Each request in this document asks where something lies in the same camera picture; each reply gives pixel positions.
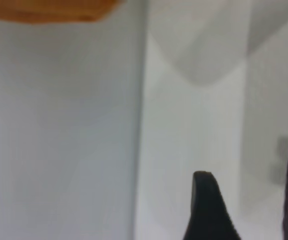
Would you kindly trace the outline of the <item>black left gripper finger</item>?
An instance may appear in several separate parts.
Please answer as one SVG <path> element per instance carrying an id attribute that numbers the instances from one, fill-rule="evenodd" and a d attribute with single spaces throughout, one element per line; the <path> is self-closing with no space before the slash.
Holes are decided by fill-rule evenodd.
<path id="1" fill-rule="evenodd" d="M 196 171 L 185 240 L 239 240 L 218 183 L 211 172 Z"/>

